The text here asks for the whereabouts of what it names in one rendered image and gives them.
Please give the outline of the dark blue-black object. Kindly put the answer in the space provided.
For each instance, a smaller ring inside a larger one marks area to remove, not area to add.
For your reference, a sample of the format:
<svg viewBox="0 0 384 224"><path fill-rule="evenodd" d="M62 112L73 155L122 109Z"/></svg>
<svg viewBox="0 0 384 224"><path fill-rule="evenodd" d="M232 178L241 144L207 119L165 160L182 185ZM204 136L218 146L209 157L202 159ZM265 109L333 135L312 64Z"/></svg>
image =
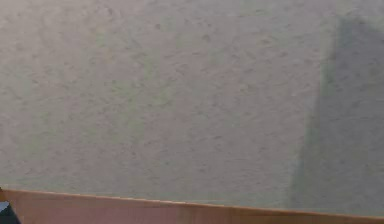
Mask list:
<svg viewBox="0 0 384 224"><path fill-rule="evenodd" d="M0 224L21 224L9 202L0 202Z"/></svg>

